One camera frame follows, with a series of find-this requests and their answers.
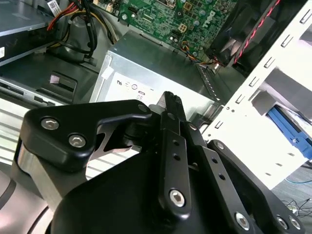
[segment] silver metal panel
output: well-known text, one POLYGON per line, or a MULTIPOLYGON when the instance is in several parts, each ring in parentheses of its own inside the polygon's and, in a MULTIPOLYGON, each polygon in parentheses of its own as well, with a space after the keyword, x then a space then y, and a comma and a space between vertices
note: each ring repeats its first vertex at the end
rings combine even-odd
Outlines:
POLYGON ((312 119, 312 91, 290 78, 279 69, 274 69, 260 87, 287 108, 312 119))
POLYGON ((66 173, 27 151, 21 146, 19 167, 30 175, 49 208, 54 212, 64 196, 86 181, 85 173, 66 173))
POLYGON ((203 114, 217 101, 195 65, 129 31, 108 51, 90 101, 137 98, 150 105, 157 103, 164 91, 181 97, 187 118, 203 114), (144 92, 142 99, 139 91, 144 92))
POLYGON ((0 197, 8 187, 10 180, 11 179, 5 173, 0 171, 0 197))
POLYGON ((25 53, 16 55, 16 56, 14 56, 14 57, 8 58, 8 59, 6 59, 6 60, 0 62, 0 67, 3 66, 3 65, 8 64, 8 63, 10 63, 10 62, 13 62, 13 61, 15 61, 15 60, 18 60, 18 59, 20 59, 20 58, 22 58, 22 57, 25 57, 25 56, 27 56, 27 55, 30 55, 30 54, 32 54, 32 53, 38 51, 38 50, 41 50, 41 49, 43 49, 43 48, 46 48, 47 46, 50 46, 50 45, 52 45, 52 44, 53 44, 53 42, 52 42, 52 43, 48 43, 48 44, 43 45, 43 46, 40 46, 40 47, 37 47, 37 48, 35 48, 35 49, 33 49, 33 50, 29 50, 29 51, 27 51, 27 52, 25 52, 25 53))
POLYGON ((0 37, 48 25, 51 16, 17 0, 0 0, 0 37))
POLYGON ((245 77, 233 67, 220 67, 216 74, 211 70, 198 66, 198 70, 205 82, 209 93, 215 96, 218 102, 225 105, 244 83, 245 77))
POLYGON ((0 90, 21 96, 36 104, 35 97, 43 99, 45 103, 62 105, 64 102, 55 97, 38 92, 48 84, 52 72, 59 72, 77 81, 73 103, 88 103, 98 74, 80 65, 62 61, 49 54, 32 54, 0 67, 0 90), (12 92, 6 86, 12 86, 21 93, 12 92))
POLYGON ((252 101, 253 107, 260 115, 266 115, 270 109, 279 104, 278 100, 272 97, 267 91, 260 92, 252 101))
POLYGON ((28 109, 0 98, 0 162, 12 164, 22 119, 28 109))
POLYGON ((244 112, 245 103, 250 100, 259 86, 278 65, 279 61, 282 60, 283 56, 287 55, 290 48, 297 43, 303 33, 310 27, 312 23, 311 15, 312 0, 308 0, 267 51, 259 64, 232 95, 225 108, 223 108, 212 124, 203 132, 203 138, 205 140, 222 140, 218 132, 226 126, 224 123, 231 119, 233 117, 232 115, 235 115, 237 111, 244 112), (292 40, 285 45, 285 40, 289 38, 292 38, 292 40))
POLYGON ((44 200, 17 184, 14 193, 0 210, 0 233, 28 233, 46 207, 44 200))

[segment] black metal bracket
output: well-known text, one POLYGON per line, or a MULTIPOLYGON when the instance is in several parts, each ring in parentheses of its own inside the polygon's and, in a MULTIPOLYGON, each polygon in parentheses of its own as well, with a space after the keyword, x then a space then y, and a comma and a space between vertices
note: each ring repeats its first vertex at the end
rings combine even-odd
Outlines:
POLYGON ((87 165, 95 150, 98 127, 132 121, 145 121, 152 116, 138 100, 88 103, 34 109, 26 113, 20 132, 25 148, 65 171, 78 171, 87 165), (56 129, 42 126, 45 119, 55 120, 56 129), (85 144, 75 147, 71 136, 81 136, 85 144))
POLYGON ((188 155, 192 155, 192 162, 198 166, 199 172, 207 181, 204 186, 212 186, 211 191, 220 205, 223 217, 219 219, 222 218, 225 223, 224 231, 236 234, 262 234, 263 232, 246 212, 219 155, 206 148, 200 131, 194 125, 184 122, 181 128, 186 138, 188 155))
POLYGON ((230 149, 218 140, 209 148, 220 156, 241 200, 264 233, 304 234, 300 220, 272 193, 230 149))
MULTIPOLYGON (((64 175, 73 175, 82 171, 91 157, 101 156, 105 150, 142 147, 139 154, 121 165, 82 184, 79 180, 80 185, 69 194, 68 190, 56 190, 60 194, 53 203, 60 221, 56 226, 63 227, 62 217, 71 217, 77 212, 73 204, 83 206, 84 212, 91 214, 96 209, 94 204, 100 202, 105 209, 97 216, 105 217, 109 225, 104 227, 102 222, 97 226, 89 222, 80 225, 102 231, 122 230, 116 219, 127 207, 127 211, 138 215, 126 214, 125 229, 130 228, 131 233, 170 233, 175 229, 179 233, 189 233, 189 230, 208 233, 208 229, 214 230, 212 233, 227 234, 305 233, 291 211, 222 142, 214 140, 207 146, 198 128, 186 121, 179 97, 165 92, 159 104, 163 109, 158 114, 137 100, 126 100, 41 108, 25 115, 19 144, 24 153, 16 156, 23 156, 17 158, 17 162, 32 177, 39 174, 39 170, 32 167, 34 161, 38 161, 39 166, 44 162, 40 174, 48 172, 45 165, 48 163, 57 167, 56 174, 59 170, 64 171, 64 175), (100 145, 97 134, 105 135, 100 145), (123 173, 135 181, 127 181, 121 176, 123 173), (94 197, 102 199, 102 196, 109 200, 93 201, 94 197), (218 207, 217 215, 207 215, 207 200, 218 207), (146 207, 154 207, 155 202, 156 212, 145 217, 146 207), (115 206, 120 212, 110 212, 115 206), (218 223, 218 228, 211 228, 212 223, 218 223)), ((50 179, 47 173, 45 181, 50 179)), ((40 185, 44 191, 45 184, 40 185)), ((66 228, 76 230, 76 225, 73 217, 66 228)))
POLYGON ((165 92, 161 98, 166 111, 160 115, 160 174, 158 200, 163 210, 175 219, 187 219, 191 214, 191 190, 185 139, 180 136, 182 101, 165 92))

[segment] wire bundle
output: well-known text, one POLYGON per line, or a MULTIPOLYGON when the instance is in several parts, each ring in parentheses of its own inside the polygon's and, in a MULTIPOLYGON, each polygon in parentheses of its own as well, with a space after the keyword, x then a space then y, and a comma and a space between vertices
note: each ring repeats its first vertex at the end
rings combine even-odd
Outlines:
MULTIPOLYGON (((90 59, 98 45, 98 35, 97 35, 97 31, 96 31, 94 21, 92 20, 92 18, 97 19, 100 22, 101 26, 106 30, 108 39, 110 40, 111 44, 114 44, 117 42, 118 36, 116 35, 111 23, 103 16, 103 14, 99 10, 97 10, 90 3, 88 3, 87 0, 81 0, 81 1, 82 1, 81 2, 82 5, 80 4, 80 2, 75 1, 75 2, 72 2, 64 11, 60 12, 51 21, 47 30, 48 31, 52 30, 54 28, 54 25, 57 23, 57 21, 60 20, 62 17, 72 15, 71 18, 68 20, 68 25, 67 25, 65 35, 63 36, 61 40, 55 39, 57 43, 52 45, 51 48, 55 48, 58 46, 65 46, 76 52, 85 54, 85 58, 90 59), (88 44, 88 46, 90 47, 89 51, 77 48, 67 43, 69 36, 70 36, 70 27, 72 25, 73 20, 76 17, 81 17, 81 19, 85 21, 89 40, 90 40, 90 43, 88 44)), ((69 62, 82 63, 84 61, 71 60, 69 62)))
POLYGON ((194 63, 202 64, 202 65, 208 65, 206 62, 202 62, 198 59, 196 59, 191 53, 190 53, 190 48, 187 44, 187 41, 183 41, 181 43, 181 50, 187 55, 187 57, 194 63))
POLYGON ((308 198, 306 200, 303 201, 302 205, 298 205, 298 203, 295 200, 291 200, 291 202, 288 201, 282 201, 287 207, 295 207, 297 209, 296 215, 299 218, 304 218, 304 217, 312 217, 312 207, 308 207, 308 208, 303 208, 309 201, 311 201, 311 198, 308 198))
POLYGON ((181 43, 181 50, 187 55, 187 57, 194 63, 197 63, 197 64, 200 64, 200 65, 212 65, 212 64, 219 64, 219 65, 222 65, 216 57, 214 57, 213 59, 210 59, 208 62, 203 62, 203 61, 200 61, 198 59, 196 59, 190 52, 190 48, 188 46, 188 43, 187 41, 183 41, 181 43))

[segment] yellow wire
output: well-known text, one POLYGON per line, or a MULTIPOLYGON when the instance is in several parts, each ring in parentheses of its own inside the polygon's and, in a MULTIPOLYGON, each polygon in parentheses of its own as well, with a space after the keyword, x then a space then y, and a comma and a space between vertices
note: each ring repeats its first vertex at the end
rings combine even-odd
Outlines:
MULTIPOLYGON (((71 13, 68 13, 68 14, 64 15, 64 16, 70 16, 70 15, 73 15, 74 13, 79 13, 79 12, 86 12, 86 11, 79 11, 79 10, 77 9, 77 10, 71 12, 71 13)), ((107 27, 105 26, 105 24, 97 17, 96 14, 94 14, 93 12, 91 12, 91 15, 92 15, 94 18, 96 18, 96 19, 100 22, 100 24, 102 25, 102 27, 104 27, 106 30, 108 30, 107 27)), ((50 47, 58 47, 58 46, 60 46, 59 43, 54 44, 54 45, 52 45, 52 46, 50 46, 50 47)))

